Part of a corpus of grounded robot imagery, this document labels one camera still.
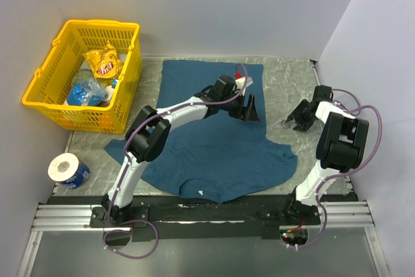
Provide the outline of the blue t-shirt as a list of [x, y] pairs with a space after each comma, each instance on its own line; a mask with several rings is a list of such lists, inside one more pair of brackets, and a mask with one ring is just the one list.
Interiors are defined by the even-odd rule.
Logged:
[[[235, 79], [235, 73], [249, 76], [246, 88], [255, 95], [259, 122], [232, 118], [219, 111], [171, 131], [161, 154], [145, 168], [140, 180], [185, 199], [202, 198], [223, 203], [263, 191], [290, 179], [297, 156], [290, 146], [266, 137], [265, 100], [261, 65], [229, 64], [188, 60], [163, 62], [158, 108], [184, 102], [221, 75]], [[112, 140], [106, 152], [121, 165], [126, 140]]]

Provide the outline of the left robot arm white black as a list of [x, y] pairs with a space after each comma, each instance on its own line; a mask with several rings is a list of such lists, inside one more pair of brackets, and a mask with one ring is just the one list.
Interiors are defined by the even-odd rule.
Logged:
[[163, 151], [168, 135], [174, 129], [193, 121], [203, 120], [219, 111], [232, 118], [259, 121], [255, 97], [249, 94], [245, 106], [246, 88], [252, 77], [233, 79], [221, 75], [213, 85], [178, 104], [155, 109], [149, 105], [138, 113], [125, 136], [124, 160], [114, 185], [102, 200], [106, 220], [113, 226], [122, 226], [128, 220], [128, 211], [134, 189], [147, 165]]

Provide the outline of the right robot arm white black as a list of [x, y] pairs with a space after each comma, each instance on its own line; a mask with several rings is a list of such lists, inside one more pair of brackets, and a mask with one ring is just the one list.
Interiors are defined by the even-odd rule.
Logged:
[[295, 130], [305, 132], [315, 121], [324, 124], [315, 152], [316, 163], [294, 188], [283, 209], [285, 220], [291, 224], [311, 218], [317, 210], [317, 200], [336, 176], [358, 168], [364, 156], [369, 122], [334, 105], [329, 86], [317, 86], [312, 100], [302, 100], [281, 124], [294, 123]]

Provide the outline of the small white bottle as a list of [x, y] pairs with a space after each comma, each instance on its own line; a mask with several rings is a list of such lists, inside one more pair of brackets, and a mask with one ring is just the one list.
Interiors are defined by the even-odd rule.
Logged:
[[118, 84], [118, 79], [115, 78], [111, 81], [111, 84], [105, 87], [106, 96], [104, 98], [104, 101], [111, 101], [113, 94], [115, 92], [115, 88]]

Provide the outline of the yellow snack bag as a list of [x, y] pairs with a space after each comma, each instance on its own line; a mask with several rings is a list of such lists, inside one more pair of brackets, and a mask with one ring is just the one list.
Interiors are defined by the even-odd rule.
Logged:
[[117, 49], [108, 40], [102, 49], [90, 50], [83, 54], [96, 79], [117, 78], [123, 70], [123, 62]]

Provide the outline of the blue plastic bag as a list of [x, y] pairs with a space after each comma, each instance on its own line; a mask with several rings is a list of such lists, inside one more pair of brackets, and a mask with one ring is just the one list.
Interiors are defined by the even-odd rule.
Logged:
[[103, 86], [91, 78], [74, 85], [66, 102], [70, 106], [98, 106], [105, 96]]

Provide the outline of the toilet paper roll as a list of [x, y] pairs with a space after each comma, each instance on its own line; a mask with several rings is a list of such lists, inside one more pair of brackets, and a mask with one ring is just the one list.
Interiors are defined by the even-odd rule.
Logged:
[[76, 189], [89, 179], [90, 169], [76, 155], [66, 152], [50, 162], [47, 173], [52, 181]]

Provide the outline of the yellow plastic basket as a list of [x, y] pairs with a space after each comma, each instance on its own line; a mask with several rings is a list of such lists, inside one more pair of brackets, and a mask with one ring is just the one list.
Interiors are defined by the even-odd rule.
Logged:
[[[70, 19], [52, 42], [44, 63], [35, 70], [22, 103], [67, 130], [121, 134], [142, 70], [140, 26], [105, 19]], [[70, 106], [71, 81], [84, 62], [83, 54], [110, 42], [126, 56], [123, 70], [107, 107]]]

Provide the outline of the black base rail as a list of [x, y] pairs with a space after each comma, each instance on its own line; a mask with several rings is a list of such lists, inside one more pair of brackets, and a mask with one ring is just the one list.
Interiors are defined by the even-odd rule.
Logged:
[[286, 196], [254, 195], [217, 204], [201, 199], [179, 199], [168, 196], [135, 197], [123, 224], [106, 219], [100, 197], [51, 197], [47, 204], [96, 204], [89, 226], [108, 234], [109, 241], [130, 238], [133, 242], [159, 239], [202, 239], [260, 237], [279, 239], [280, 230], [299, 225], [319, 226], [321, 210], [302, 221], [285, 218]]

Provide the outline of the aluminium frame rail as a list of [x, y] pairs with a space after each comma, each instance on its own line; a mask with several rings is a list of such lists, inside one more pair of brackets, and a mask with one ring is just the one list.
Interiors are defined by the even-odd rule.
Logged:
[[36, 208], [18, 276], [30, 276], [44, 232], [94, 231], [89, 223], [92, 209], [95, 207], [97, 207], [96, 204], [40, 204]]

